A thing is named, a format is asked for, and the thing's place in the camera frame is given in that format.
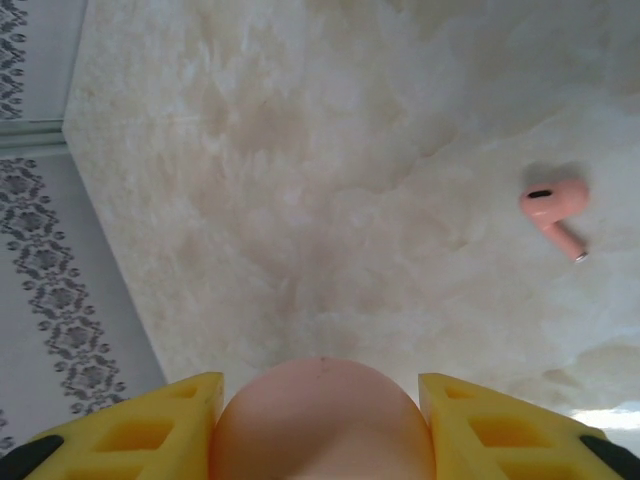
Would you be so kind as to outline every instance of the patterned wallpaper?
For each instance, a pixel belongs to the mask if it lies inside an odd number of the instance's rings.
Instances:
[[[0,2],[0,119],[3,120],[22,117],[26,3],[27,0]]]
[[[33,95],[30,52],[47,39],[32,44],[25,31],[38,8],[51,7],[44,1],[0,0],[0,120],[23,118]],[[0,305],[0,457],[164,383],[69,154],[0,152]]]

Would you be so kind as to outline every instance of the beige marble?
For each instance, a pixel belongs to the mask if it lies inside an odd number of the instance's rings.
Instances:
[[[65,134],[164,372],[640,399],[640,4],[94,0]],[[593,192],[570,264],[527,182]]]

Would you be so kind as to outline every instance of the yellow plastic part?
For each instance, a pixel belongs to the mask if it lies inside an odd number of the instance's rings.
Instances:
[[[208,480],[223,384],[198,375],[44,432],[65,442],[27,480]]]
[[[620,480],[579,437],[600,430],[440,374],[420,375],[438,480]]]

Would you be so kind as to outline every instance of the wireless earbud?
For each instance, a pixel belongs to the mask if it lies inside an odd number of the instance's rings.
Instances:
[[[534,185],[520,197],[525,215],[574,262],[584,260],[586,248],[560,222],[581,213],[588,203],[589,189],[578,179]]]

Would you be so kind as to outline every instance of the pink round object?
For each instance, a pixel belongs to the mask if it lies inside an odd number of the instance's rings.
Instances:
[[[348,360],[277,366],[218,422],[212,480],[435,478],[428,426],[380,372]]]

